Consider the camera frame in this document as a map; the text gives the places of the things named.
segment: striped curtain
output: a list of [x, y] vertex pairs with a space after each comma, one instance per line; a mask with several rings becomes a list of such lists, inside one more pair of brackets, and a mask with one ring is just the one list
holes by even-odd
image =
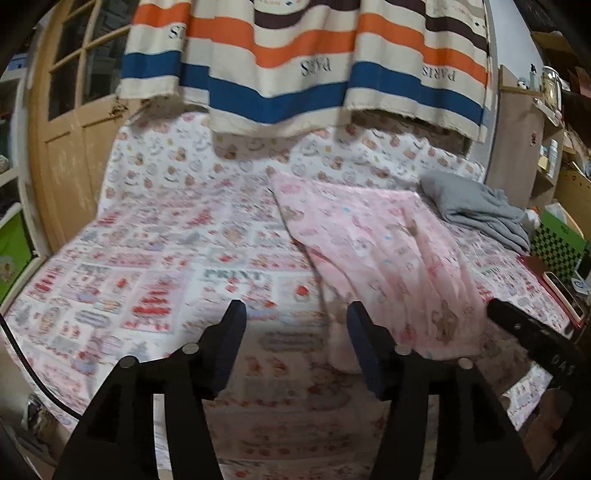
[[379, 109], [484, 141], [488, 38], [483, 0], [142, 0], [119, 96], [180, 95], [240, 135]]

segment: pink blanket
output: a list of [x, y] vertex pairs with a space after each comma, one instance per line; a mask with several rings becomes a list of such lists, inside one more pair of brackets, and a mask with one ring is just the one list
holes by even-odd
[[291, 236], [325, 283], [333, 366], [358, 370], [344, 315], [354, 300], [423, 356], [480, 354], [484, 304], [456, 241], [416, 193], [284, 173], [271, 184]]

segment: green box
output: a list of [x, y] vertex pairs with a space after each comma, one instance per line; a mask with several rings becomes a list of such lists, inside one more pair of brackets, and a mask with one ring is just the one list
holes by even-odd
[[568, 283], [587, 240], [547, 210], [542, 213], [541, 222], [531, 241], [531, 253], [540, 257], [560, 281]]
[[0, 229], [0, 301], [33, 258], [19, 212]]

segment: gray blanket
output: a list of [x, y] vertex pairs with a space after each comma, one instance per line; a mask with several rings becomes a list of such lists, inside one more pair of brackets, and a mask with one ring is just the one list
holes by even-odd
[[521, 226], [525, 212], [509, 205], [502, 190], [434, 170], [423, 175], [421, 186], [444, 220], [479, 229], [521, 255], [530, 251], [530, 239]]

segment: bed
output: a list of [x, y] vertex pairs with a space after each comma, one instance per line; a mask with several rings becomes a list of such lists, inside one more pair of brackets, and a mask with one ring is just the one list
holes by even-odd
[[[367, 477], [388, 405], [360, 375], [328, 364], [320, 280], [287, 233], [268, 178], [286, 171], [412, 189], [422, 171], [442, 168], [482, 179], [481, 166], [448, 152], [457, 138], [436, 136], [443, 148], [428, 129], [367, 114], [294, 139], [247, 139], [212, 134], [204, 112], [154, 102], [117, 135], [97, 218], [30, 281], [7, 322], [39, 377], [83, 412], [119, 358], [166, 356], [198, 340], [241, 298], [249, 323], [230, 382], [205, 402], [224, 476]], [[484, 300], [509, 300], [564, 330], [568, 318], [514, 252], [448, 227]], [[511, 400], [519, 428], [551, 377], [508, 335], [489, 332], [477, 364]], [[75, 420], [31, 386], [73, 429]], [[169, 469], [162, 400], [154, 407], [156, 454], [159, 468]], [[434, 398], [430, 416], [436, 411]], [[434, 436], [432, 429], [425, 475]]]

